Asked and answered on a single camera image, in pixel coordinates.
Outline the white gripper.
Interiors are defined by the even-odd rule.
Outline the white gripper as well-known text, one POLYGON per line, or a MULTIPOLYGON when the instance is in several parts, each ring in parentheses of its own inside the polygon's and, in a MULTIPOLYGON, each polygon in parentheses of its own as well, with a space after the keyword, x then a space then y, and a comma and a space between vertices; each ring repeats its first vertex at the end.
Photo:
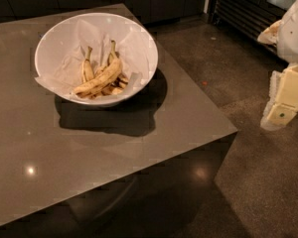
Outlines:
POLYGON ((270 77, 269 101, 263 111, 260 127, 275 131, 287 126, 298 113, 298 0, 281 21, 262 31, 257 40, 266 45, 277 44, 277 54, 290 64, 270 77))

